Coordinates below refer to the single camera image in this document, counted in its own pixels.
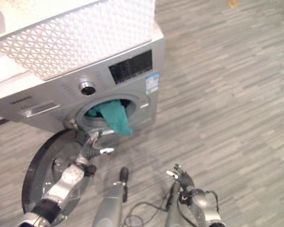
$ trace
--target brand logo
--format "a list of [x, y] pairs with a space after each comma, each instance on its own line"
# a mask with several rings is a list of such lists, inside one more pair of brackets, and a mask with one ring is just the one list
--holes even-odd
[[23, 102], [25, 100], [32, 99], [32, 98], [33, 98], [32, 96], [26, 96], [26, 97], [24, 97], [22, 99], [18, 99], [16, 101], [10, 102], [10, 104], [14, 105], [14, 104], [21, 103], [21, 102]]

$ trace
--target wire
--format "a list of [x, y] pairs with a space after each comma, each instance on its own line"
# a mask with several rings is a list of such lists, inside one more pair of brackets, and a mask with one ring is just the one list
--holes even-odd
[[180, 207], [179, 207], [179, 200], [177, 201], [177, 209], [180, 213], [180, 215], [182, 216], [182, 218], [187, 221], [192, 227], [198, 227], [195, 223], [193, 223], [191, 220], [189, 220], [181, 211]]
[[220, 213], [218, 194], [215, 191], [206, 191], [206, 194], [213, 194], [216, 199], [217, 212]]
[[[166, 209], [163, 209], [163, 208], [162, 208], [162, 205], [163, 205], [163, 203], [164, 203], [166, 197], [167, 197], [167, 194], [163, 197], [160, 206], [156, 206], [156, 205], [154, 205], [154, 204], [152, 204], [152, 203], [149, 203], [149, 202], [139, 202], [139, 203], [135, 204], [135, 205], [130, 209], [130, 211], [128, 212], [128, 214], [126, 215], [126, 217], [125, 217], [125, 219], [124, 219], [124, 225], [127, 226], [127, 227], [144, 227], [144, 225], [146, 225], [147, 223], [149, 223], [149, 222], [157, 215], [157, 213], [159, 212], [159, 210], [164, 211], [164, 212], [167, 212]], [[133, 211], [134, 211], [134, 209], [136, 209], [137, 207], [139, 207], [139, 206], [141, 206], [141, 205], [148, 205], [148, 206], [151, 206], [151, 207], [157, 209], [157, 210], [153, 213], [153, 215], [152, 215], [147, 221], [145, 221], [145, 222], [143, 221], [143, 219], [142, 219], [140, 216], [138, 216], [138, 215], [133, 215], [133, 214], [132, 214]], [[132, 225], [132, 222], [131, 222], [132, 218], [138, 218], [138, 219], [141, 221], [141, 225], [139, 225], [139, 226], [138, 226], [138, 225], [133, 226], [133, 225]]]

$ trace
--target drum opening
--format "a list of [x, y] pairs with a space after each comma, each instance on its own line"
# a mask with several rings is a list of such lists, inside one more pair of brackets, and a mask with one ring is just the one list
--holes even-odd
[[[121, 105], [124, 106], [124, 108], [125, 108], [127, 117], [132, 115], [134, 110], [135, 110], [135, 104], [128, 99], [120, 99], [120, 102], [121, 102]], [[97, 115], [95, 117], [87, 116], [88, 111], [86, 111], [86, 113], [84, 114], [85, 117], [87, 117], [87, 118], [102, 118], [103, 119], [103, 116], [100, 112], [97, 112]]]

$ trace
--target white laundry basket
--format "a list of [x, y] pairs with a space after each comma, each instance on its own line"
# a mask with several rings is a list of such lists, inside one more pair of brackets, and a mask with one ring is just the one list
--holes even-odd
[[154, 10], [155, 0], [0, 0], [0, 52], [49, 80], [150, 41]]

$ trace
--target sticker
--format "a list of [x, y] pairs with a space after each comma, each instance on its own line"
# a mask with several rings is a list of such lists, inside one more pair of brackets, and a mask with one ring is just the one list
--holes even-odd
[[146, 94], [150, 94], [159, 89], [159, 77], [158, 72], [154, 72], [146, 77]]

